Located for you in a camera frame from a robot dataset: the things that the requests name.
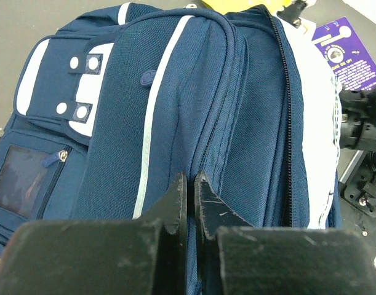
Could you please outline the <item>navy blue student backpack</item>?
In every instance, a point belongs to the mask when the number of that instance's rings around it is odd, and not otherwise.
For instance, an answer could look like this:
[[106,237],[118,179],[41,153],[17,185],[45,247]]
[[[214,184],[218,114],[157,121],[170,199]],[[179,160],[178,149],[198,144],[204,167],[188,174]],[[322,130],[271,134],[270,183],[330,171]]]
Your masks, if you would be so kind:
[[311,40],[263,5],[83,14],[20,74],[0,137],[0,257],[29,222],[137,219],[182,173],[185,294],[204,294],[199,173],[252,227],[338,225],[341,90]]

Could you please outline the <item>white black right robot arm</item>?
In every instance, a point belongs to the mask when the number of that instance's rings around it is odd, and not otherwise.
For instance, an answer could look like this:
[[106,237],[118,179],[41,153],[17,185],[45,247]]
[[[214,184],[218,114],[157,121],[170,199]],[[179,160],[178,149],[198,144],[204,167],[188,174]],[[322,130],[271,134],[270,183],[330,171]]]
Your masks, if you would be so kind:
[[372,90],[342,90],[340,147],[376,152],[376,85]]

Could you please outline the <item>orange 39-Storey Treehouse book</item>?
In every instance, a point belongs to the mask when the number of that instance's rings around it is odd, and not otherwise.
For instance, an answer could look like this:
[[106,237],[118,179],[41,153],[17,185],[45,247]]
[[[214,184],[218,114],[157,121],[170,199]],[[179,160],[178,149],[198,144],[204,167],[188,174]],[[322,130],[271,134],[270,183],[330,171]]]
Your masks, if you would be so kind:
[[220,14],[242,12],[251,7],[263,4],[271,13],[292,3],[291,0],[202,0],[207,7]]

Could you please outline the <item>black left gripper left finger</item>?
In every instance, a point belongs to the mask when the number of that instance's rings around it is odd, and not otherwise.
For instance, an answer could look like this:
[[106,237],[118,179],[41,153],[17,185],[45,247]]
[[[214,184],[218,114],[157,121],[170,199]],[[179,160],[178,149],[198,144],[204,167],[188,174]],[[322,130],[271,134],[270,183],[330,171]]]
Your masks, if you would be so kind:
[[185,294],[187,183],[141,217],[35,221],[0,261],[0,294]]

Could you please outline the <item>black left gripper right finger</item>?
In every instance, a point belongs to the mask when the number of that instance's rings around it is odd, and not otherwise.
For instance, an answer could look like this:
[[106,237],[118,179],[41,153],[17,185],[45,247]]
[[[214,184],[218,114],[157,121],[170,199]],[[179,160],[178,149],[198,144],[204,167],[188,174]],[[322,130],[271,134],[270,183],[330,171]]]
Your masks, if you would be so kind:
[[204,294],[376,294],[376,268],[358,235],[252,227],[194,182],[198,279]]

